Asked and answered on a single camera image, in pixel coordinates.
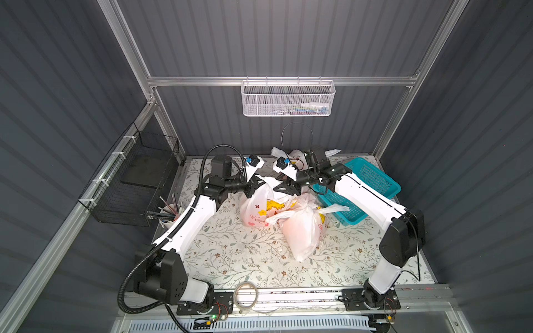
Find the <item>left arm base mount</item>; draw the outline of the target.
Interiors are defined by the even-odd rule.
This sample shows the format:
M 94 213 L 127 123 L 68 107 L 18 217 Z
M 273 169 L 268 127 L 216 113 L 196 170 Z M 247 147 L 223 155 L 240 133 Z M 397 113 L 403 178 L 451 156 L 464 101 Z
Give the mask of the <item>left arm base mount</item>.
M 184 302 L 178 304 L 176 314 L 179 316 L 228 315 L 233 313 L 235 304 L 233 292 L 214 291 L 201 303 Z

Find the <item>white plastic bag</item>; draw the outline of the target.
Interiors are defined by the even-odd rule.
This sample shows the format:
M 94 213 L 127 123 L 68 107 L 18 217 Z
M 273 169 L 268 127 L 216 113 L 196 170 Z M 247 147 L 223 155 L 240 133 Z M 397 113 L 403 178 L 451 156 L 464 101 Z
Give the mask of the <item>white plastic bag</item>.
M 272 226 L 271 218 L 296 205 L 297 195 L 283 194 L 273 189 L 282 183 L 274 177 L 258 176 L 264 183 L 255 190 L 251 198 L 243 196 L 240 201 L 242 223 L 251 228 Z

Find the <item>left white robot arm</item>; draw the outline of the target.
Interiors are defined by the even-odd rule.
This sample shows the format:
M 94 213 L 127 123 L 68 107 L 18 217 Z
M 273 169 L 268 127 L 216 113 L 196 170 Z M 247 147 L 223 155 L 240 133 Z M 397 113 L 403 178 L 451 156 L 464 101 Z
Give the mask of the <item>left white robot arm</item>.
M 232 174 L 234 160 L 227 155 L 216 155 L 211 160 L 211 172 L 200 175 L 194 198 L 174 224 L 153 243 L 146 255 L 138 255 L 129 279 L 136 294 L 155 301 L 150 308 L 160 305 L 192 303 L 210 309 L 214 302 L 214 287 L 190 277 L 184 260 L 192 242 L 228 198 L 242 192 L 251 197 L 265 182 L 256 172 L 265 161 L 250 155 L 237 174 Z

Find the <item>teal plastic basket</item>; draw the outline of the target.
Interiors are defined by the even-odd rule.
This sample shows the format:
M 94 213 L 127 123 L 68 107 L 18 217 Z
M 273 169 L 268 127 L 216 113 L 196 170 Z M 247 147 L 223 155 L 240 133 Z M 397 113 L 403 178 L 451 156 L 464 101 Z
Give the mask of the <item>teal plastic basket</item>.
M 342 164 L 348 167 L 360 180 L 388 199 L 393 199 L 401 192 L 401 186 L 395 180 L 364 158 L 355 158 L 348 162 L 342 162 Z M 327 190 L 324 186 L 315 184 L 313 190 L 318 193 L 318 200 L 322 207 L 338 204 L 349 208 L 349 211 L 334 213 L 334 216 L 345 226 L 357 225 L 368 217 L 363 210 L 347 198 Z

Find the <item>white pen cup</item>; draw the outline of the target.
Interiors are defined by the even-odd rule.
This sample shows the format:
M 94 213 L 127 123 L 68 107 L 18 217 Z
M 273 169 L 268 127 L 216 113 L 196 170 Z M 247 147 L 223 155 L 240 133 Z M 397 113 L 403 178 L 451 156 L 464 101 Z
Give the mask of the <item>white pen cup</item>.
M 179 205 L 178 199 L 175 193 L 171 193 L 168 200 L 164 200 L 159 197 L 159 206 L 156 206 L 152 210 L 147 210 L 144 216 L 149 221 L 156 221 L 164 229 L 170 229 L 180 215 L 184 212 L 184 208 Z

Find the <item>clear plastic bag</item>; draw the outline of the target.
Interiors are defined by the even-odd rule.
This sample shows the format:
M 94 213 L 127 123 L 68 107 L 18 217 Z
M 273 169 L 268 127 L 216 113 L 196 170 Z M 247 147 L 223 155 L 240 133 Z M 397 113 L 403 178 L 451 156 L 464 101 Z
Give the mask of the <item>clear plastic bag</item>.
M 268 224 L 280 224 L 282 233 L 297 262 L 303 262 L 316 250 L 325 229 L 328 214 L 349 211 L 345 205 L 322 207 L 312 194 L 297 197 L 295 205 L 265 220 Z

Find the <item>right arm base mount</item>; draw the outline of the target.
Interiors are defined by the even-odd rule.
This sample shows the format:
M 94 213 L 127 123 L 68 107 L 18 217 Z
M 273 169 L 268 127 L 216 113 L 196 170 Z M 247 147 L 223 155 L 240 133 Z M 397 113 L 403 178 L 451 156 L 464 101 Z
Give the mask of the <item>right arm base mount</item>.
M 344 304 L 347 311 L 391 310 L 395 313 L 401 309 L 399 297 L 394 289 L 389 289 L 386 294 L 376 294 L 365 288 L 343 289 L 337 300 Z

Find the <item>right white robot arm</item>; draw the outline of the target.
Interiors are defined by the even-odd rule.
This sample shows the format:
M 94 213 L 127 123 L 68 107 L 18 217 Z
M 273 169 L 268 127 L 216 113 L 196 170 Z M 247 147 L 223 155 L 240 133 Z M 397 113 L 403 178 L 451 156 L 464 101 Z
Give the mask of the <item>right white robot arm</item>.
M 337 194 L 355 205 L 384 231 L 378 247 L 382 259 L 365 281 L 359 296 L 369 307 L 376 308 L 379 301 L 387 300 L 409 259 L 419 257 L 426 242 L 423 214 L 381 194 L 373 181 L 389 178 L 372 165 L 366 173 L 355 166 L 355 162 L 334 165 L 320 146 L 303 155 L 308 164 L 304 170 L 299 170 L 287 158 L 279 158 L 273 164 L 275 172 L 287 176 L 287 180 L 275 188 L 277 192 L 301 194 L 303 187 L 318 184 L 326 192 Z

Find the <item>cartoon printed plastic bag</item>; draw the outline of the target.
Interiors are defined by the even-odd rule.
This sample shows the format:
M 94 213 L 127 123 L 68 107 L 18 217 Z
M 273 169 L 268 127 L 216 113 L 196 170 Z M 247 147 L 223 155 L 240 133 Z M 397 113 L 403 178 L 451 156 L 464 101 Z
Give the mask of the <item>cartoon printed plastic bag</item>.
M 339 152 L 339 149 L 325 150 L 319 145 L 313 146 L 306 151 L 293 150 L 291 153 L 286 153 L 277 147 L 273 147 L 271 155 L 275 158 L 275 162 L 272 164 L 272 169 L 276 173 L 282 172 L 282 167 L 278 166 L 278 160 L 281 159 L 283 161 L 288 160 L 298 171 L 308 169 L 323 171 L 335 165 L 329 158 Z

